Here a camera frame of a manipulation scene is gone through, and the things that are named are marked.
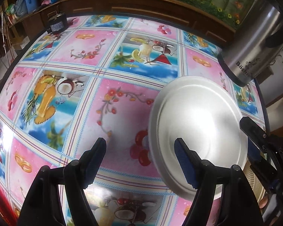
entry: palm tree illustration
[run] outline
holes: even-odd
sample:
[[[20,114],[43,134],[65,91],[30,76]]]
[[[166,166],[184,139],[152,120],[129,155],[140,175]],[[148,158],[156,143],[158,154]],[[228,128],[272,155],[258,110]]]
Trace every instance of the palm tree illustration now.
[[[57,132],[55,129],[55,122],[52,121],[50,124],[50,131],[47,132],[47,138],[50,140],[47,144],[49,147],[58,150],[58,148],[63,147],[64,140],[62,137],[65,128],[70,124],[70,121],[59,131]]]
[[[132,59],[132,55],[131,54],[124,55],[123,48],[121,46],[121,51],[114,56],[111,66],[112,67],[116,67],[116,66],[125,67],[127,66],[127,63],[129,62],[130,59]]]
[[[124,25],[123,23],[114,22],[114,23],[112,24],[112,27],[114,27],[114,28],[122,28],[123,25]]]

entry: flower illustration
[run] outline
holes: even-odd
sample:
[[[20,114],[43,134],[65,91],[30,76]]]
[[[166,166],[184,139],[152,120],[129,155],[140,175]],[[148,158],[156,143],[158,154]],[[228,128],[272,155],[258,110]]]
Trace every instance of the flower illustration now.
[[[224,89],[225,91],[227,91],[227,89],[226,89],[226,85],[225,85],[225,79],[223,78],[223,76],[222,76],[222,73],[221,73],[221,72],[219,72],[219,74],[220,74],[220,78],[221,78],[221,83],[222,83],[222,85],[223,85],[223,89]]]
[[[118,91],[118,92],[117,92],[117,96],[122,97],[123,95],[124,95],[123,92],[121,92],[121,91]]]
[[[96,110],[96,113],[100,115],[99,120],[97,120],[97,124],[102,128],[103,132],[110,137],[112,135],[112,131],[105,130],[103,127],[103,116],[112,113],[114,115],[117,114],[117,110],[115,107],[111,107],[114,103],[119,101],[118,97],[130,97],[129,101],[134,102],[136,100],[140,101],[141,103],[146,103],[147,105],[151,105],[154,102],[154,99],[152,98],[147,98],[146,100],[142,99],[142,93],[140,94],[135,94],[132,92],[124,92],[121,91],[121,87],[118,89],[115,88],[110,88],[108,92],[104,95],[104,100],[103,100],[103,105],[101,106],[100,109]]]
[[[147,105],[150,105],[150,104],[152,104],[153,102],[154,102],[154,99],[150,99],[150,98],[149,98],[149,99],[146,100],[146,104],[147,104]]]
[[[114,88],[108,91],[109,96],[114,96],[116,94],[116,90]]]
[[[76,54],[73,54],[72,52],[74,51],[74,49],[71,49],[70,51],[70,58],[71,57],[74,57],[75,59],[78,59],[78,58],[82,58],[82,59],[93,59],[95,58],[96,55],[99,54],[99,51],[101,50],[102,46],[105,45],[103,42],[105,41],[106,39],[102,39],[99,43],[99,45],[96,45],[95,46],[95,50],[93,52],[88,52],[86,53],[85,50],[82,50],[81,53],[79,53],[78,55]]]

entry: metal pole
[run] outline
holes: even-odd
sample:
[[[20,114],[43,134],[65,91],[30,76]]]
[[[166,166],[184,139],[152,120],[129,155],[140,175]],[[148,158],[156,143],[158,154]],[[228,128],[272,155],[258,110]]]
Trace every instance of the metal pole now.
[[[11,65],[10,65],[10,63],[9,63],[9,60],[8,60],[8,55],[7,55],[7,53],[6,53],[6,47],[5,47],[5,41],[4,41],[4,33],[3,33],[3,16],[4,16],[4,12],[2,13],[2,16],[1,16],[1,21],[2,21],[1,26],[2,26],[3,48],[4,48],[4,51],[5,51],[6,59],[7,59],[7,61],[8,61],[8,66],[11,66]]]

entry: red umbrella illustration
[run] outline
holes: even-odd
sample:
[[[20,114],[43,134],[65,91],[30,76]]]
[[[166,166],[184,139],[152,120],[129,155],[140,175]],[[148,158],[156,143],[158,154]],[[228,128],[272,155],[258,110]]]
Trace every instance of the red umbrella illustration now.
[[[49,43],[46,47],[44,47],[44,48],[52,48],[52,46],[53,46],[53,41],[51,42],[51,43]]]
[[[169,54],[169,55],[173,55],[174,54],[175,51],[171,54],[171,50],[169,49],[169,47],[173,47],[173,46],[165,44],[165,43],[157,42],[157,44],[153,45],[152,48],[155,51],[161,52],[161,55],[156,57],[154,60],[148,61],[146,63],[151,64],[151,63],[154,63],[154,62],[160,62],[160,63],[165,63],[165,64],[172,65],[170,63],[169,59],[165,55],[165,54]]]

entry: wooden cabinet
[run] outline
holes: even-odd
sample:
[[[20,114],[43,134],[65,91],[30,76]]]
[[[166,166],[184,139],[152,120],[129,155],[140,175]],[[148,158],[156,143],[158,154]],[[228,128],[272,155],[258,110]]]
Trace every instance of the wooden cabinet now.
[[[51,16],[62,11],[68,16],[126,13],[161,19],[182,26],[181,29],[199,34],[220,46],[231,41],[235,33],[233,28],[214,16],[177,0],[61,0],[23,20],[29,38],[44,28]]]

